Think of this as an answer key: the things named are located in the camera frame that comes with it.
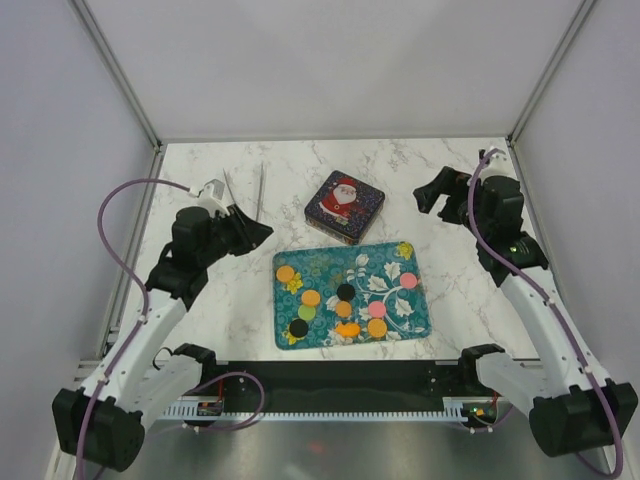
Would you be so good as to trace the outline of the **orange fish cookie lower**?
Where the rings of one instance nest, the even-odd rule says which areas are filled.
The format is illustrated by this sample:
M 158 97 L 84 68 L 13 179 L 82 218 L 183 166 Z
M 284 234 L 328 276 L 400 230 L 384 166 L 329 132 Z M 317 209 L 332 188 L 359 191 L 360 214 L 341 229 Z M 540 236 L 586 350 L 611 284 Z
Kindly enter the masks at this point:
M 355 322 L 339 322 L 334 328 L 334 331 L 343 338 L 353 338 L 360 334 L 361 327 Z

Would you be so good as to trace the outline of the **plain orange cookie middle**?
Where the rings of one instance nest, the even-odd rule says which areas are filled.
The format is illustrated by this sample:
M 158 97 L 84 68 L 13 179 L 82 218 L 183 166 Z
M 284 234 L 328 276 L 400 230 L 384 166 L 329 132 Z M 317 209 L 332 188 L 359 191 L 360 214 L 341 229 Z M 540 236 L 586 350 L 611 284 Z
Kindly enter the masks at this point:
M 338 317 L 347 319 L 352 315 L 352 306 L 349 302 L 340 300 L 336 303 L 334 311 Z

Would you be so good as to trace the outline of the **square cookie tin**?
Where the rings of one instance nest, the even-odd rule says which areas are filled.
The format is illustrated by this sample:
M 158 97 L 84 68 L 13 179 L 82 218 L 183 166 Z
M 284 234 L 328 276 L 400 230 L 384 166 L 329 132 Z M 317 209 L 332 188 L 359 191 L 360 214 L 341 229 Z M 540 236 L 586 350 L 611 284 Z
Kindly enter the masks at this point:
M 382 210 L 383 208 L 379 207 L 372 213 L 358 214 L 347 220 L 308 209 L 304 214 L 306 223 L 323 234 L 346 245 L 359 245 L 379 218 Z

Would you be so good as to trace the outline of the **black sandwich cookie upper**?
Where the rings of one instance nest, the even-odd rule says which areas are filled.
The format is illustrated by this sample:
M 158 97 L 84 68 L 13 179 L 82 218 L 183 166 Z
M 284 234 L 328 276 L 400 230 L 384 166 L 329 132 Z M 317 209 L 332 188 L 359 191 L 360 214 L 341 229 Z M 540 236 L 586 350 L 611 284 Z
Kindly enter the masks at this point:
M 340 300 L 351 302 L 356 295 L 356 291 L 352 285 L 343 283 L 337 288 L 336 295 Z

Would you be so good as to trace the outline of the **dotted orange sandwich biscuit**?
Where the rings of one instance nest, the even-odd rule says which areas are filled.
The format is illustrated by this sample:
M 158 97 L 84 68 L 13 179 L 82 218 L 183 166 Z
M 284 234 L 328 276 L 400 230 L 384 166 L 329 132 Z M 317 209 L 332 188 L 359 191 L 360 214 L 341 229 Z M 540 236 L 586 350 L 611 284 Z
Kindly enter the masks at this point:
M 372 318 L 367 324 L 367 333 L 372 338 L 384 338 L 387 334 L 387 331 L 387 324 L 382 318 Z

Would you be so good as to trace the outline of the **pink sandwich cookie lower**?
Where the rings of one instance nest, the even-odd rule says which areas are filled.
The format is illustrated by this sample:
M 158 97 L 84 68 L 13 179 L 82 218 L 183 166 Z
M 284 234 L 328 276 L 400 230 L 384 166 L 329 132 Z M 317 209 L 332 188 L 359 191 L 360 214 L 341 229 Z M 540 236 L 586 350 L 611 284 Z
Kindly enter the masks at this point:
M 373 301 L 368 305 L 368 313 L 372 318 L 384 318 L 387 313 L 386 305 L 383 301 Z

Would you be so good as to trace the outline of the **pink sandwich cookie upper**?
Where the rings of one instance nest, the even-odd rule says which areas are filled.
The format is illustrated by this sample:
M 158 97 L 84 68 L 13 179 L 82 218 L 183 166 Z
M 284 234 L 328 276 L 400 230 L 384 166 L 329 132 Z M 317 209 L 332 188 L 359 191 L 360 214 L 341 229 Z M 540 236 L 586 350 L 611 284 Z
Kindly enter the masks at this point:
M 402 288 L 411 290 L 417 287 L 419 279 L 414 273 L 405 272 L 400 275 L 399 283 Z

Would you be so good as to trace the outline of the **dotted orange biscuit far left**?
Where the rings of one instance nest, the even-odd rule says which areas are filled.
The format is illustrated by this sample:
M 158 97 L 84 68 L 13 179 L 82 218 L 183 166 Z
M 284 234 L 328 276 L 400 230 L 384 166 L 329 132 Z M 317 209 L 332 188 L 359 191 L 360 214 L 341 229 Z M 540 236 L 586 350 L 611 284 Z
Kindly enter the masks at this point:
M 282 283 L 288 283 L 295 277 L 295 270 L 289 265 L 283 265 L 276 270 L 276 279 Z

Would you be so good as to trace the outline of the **black sandwich cookie lower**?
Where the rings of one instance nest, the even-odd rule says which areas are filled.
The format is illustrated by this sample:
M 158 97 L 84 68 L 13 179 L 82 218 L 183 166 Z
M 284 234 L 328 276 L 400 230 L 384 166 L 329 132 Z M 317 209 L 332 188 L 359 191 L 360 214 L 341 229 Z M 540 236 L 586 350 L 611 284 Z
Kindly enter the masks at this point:
M 309 324 L 301 318 L 294 319 L 288 327 L 290 335 L 298 339 L 304 338 L 307 335 L 308 330 Z

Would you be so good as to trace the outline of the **black sandwich cookie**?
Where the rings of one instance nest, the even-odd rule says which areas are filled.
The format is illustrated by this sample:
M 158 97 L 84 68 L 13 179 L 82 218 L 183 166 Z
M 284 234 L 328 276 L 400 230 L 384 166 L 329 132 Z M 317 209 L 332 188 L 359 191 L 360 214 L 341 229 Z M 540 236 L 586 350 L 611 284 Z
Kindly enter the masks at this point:
M 343 283 L 337 288 L 336 295 L 340 300 L 351 302 L 356 295 L 356 291 L 352 285 Z
M 301 318 L 294 319 L 288 327 L 290 335 L 298 339 L 304 338 L 307 335 L 308 330 L 309 324 Z

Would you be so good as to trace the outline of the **dotted orange biscuit centre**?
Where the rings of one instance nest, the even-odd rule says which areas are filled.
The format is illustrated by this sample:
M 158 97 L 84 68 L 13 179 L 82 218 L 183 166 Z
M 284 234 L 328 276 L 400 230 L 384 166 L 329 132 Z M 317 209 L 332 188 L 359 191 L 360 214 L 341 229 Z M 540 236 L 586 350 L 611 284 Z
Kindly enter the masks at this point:
M 316 307 L 321 303 L 321 295 L 313 289 L 305 290 L 301 295 L 301 303 L 304 306 Z

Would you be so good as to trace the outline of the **pink sandwich cookie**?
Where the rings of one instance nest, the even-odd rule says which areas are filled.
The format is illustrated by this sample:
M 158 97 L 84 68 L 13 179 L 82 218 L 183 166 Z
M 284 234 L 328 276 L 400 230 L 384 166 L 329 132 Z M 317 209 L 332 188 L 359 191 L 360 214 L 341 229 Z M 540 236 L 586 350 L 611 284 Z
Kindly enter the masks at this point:
M 400 275 L 399 283 L 402 288 L 411 290 L 417 287 L 419 279 L 414 273 L 405 272 Z
M 372 318 L 384 318 L 387 313 L 386 305 L 383 301 L 373 301 L 368 305 L 368 313 Z

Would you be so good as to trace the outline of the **gold tin lid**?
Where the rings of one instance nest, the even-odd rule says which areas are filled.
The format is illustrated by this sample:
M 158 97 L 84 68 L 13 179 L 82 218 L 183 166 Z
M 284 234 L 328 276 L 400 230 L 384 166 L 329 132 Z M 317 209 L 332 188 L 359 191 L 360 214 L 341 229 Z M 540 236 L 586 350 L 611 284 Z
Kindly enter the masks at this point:
M 310 211 L 325 212 L 331 216 L 350 219 L 383 207 L 385 193 L 344 172 L 334 170 L 307 203 Z

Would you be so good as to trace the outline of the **green sandwich cookie lower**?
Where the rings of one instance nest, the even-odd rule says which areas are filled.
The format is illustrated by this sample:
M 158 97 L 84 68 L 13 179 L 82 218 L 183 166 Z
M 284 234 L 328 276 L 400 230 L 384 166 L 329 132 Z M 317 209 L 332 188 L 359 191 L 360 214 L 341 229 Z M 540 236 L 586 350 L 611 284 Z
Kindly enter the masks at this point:
M 301 305 L 298 308 L 297 314 L 300 319 L 310 322 L 316 316 L 316 308 L 313 306 Z

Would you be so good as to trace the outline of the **silver metal tongs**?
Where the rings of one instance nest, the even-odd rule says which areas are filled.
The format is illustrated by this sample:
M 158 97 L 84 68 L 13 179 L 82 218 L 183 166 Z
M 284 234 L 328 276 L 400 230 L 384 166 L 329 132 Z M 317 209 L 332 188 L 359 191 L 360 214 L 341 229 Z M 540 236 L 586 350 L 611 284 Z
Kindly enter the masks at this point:
M 225 186 L 226 186 L 226 188 L 228 190 L 228 193 L 229 193 L 229 196 L 231 198 L 231 201 L 233 202 L 233 204 L 239 206 L 239 203 L 236 200 L 236 197 L 235 197 L 233 189 L 232 189 L 230 175 L 227 173 L 227 171 L 225 169 L 223 169 L 223 178 L 224 178 L 224 181 L 225 181 Z M 257 198 L 257 201 L 256 201 L 256 213 L 255 213 L 255 221 L 256 222 L 260 222 L 260 220 L 261 220 L 262 206 L 263 206 L 263 202 L 264 202 L 264 193 L 265 193 L 265 181 L 266 181 L 266 168 L 265 168 L 265 164 L 261 163 L 261 165 L 260 165 L 259 182 L 258 182 L 258 198 Z

